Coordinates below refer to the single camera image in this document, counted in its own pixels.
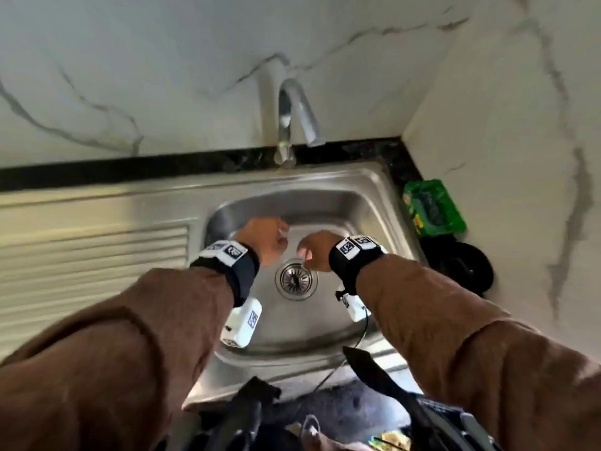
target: faucet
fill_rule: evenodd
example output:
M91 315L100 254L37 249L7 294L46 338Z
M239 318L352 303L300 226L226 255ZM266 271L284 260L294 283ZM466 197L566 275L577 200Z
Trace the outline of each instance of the faucet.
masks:
M315 114L311 110L301 84L296 79L286 79L280 85L278 94L278 151L274 156L274 161L283 168L291 168L296 165L295 153L290 143L292 106L296 109L300 126L305 133L307 146L316 147L326 143L319 135Z

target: wrist strap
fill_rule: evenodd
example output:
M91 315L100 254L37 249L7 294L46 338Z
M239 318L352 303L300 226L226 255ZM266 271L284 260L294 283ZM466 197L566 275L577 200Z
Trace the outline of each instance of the wrist strap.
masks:
M330 250L330 268L340 277L346 292L356 296L359 271L385 253L386 250L371 237L345 237Z
M259 272L259 257L251 247L236 241L217 241L202 250L190 267L208 267L225 275L234 294L234 307L246 302Z

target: sink drain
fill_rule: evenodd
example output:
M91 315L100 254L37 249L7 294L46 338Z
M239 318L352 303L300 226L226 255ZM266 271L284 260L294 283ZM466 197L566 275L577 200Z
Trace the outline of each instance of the sink drain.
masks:
M291 301L304 301L317 288L317 274L305 269L300 260L284 263L275 273L275 286Z

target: person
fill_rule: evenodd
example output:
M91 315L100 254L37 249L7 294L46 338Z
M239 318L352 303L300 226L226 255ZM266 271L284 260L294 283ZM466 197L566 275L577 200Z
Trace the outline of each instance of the person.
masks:
M273 264L288 225L254 218L234 240ZM342 236L298 247L329 272ZM148 450L212 355L234 297L205 266L152 269L124 292L69 316L0 369L0 441L10 450ZM599 365L416 262L387 254L363 266L357 293L423 391L458 405L508 451L601 443ZM308 445L332 446L325 437Z

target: sink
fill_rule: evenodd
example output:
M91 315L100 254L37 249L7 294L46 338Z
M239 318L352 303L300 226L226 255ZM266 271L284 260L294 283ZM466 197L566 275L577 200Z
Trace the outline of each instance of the sink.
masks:
M342 345L354 345L365 322L352 322L335 299L335 274L304 270L296 246L329 229L364 233L422 260L398 202L375 162L0 194L0 355L152 267L185 268L251 217L281 216L289 247L252 287L263 312L251 343L219 346L188 402L228 397L252 376L283 387L284 397L308 392L340 364ZM361 348L383 367L404 366L372 320ZM347 369L330 382L350 379Z

